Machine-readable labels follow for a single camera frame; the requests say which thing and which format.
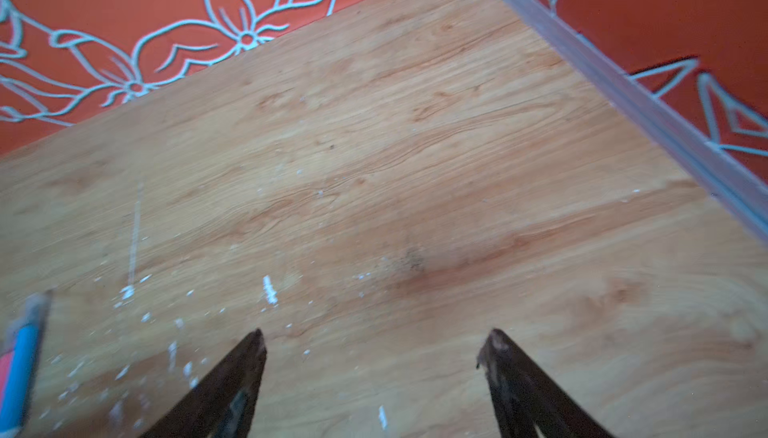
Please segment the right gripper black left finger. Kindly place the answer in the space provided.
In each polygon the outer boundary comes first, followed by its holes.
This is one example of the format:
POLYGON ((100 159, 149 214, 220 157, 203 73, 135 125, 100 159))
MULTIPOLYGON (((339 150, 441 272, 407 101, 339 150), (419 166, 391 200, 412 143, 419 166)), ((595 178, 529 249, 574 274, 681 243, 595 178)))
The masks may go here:
POLYGON ((246 437, 267 361, 262 330, 247 334, 145 437, 246 437))

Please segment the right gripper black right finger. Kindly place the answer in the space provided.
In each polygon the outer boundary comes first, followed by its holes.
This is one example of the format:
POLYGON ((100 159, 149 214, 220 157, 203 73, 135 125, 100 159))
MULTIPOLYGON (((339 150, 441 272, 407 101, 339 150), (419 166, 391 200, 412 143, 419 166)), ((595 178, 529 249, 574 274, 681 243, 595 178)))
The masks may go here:
POLYGON ((502 437, 609 437, 506 333, 492 329, 477 356, 502 437))

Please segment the blue marker pen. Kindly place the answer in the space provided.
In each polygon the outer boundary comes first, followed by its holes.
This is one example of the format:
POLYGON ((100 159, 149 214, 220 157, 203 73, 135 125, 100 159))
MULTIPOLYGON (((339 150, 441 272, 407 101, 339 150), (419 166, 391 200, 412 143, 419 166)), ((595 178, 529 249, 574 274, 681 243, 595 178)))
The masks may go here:
POLYGON ((29 296, 15 327, 12 357, 3 387, 2 437, 17 437, 23 428, 51 299, 51 291, 29 296))

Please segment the pink marker pen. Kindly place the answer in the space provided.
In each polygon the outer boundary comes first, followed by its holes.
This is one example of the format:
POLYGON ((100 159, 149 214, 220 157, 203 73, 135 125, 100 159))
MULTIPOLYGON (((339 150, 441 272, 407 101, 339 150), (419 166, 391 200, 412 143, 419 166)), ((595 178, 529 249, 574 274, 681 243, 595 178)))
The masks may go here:
POLYGON ((3 401, 5 389, 10 375, 14 348, 9 348, 1 352, 0 355, 0 401, 3 401))

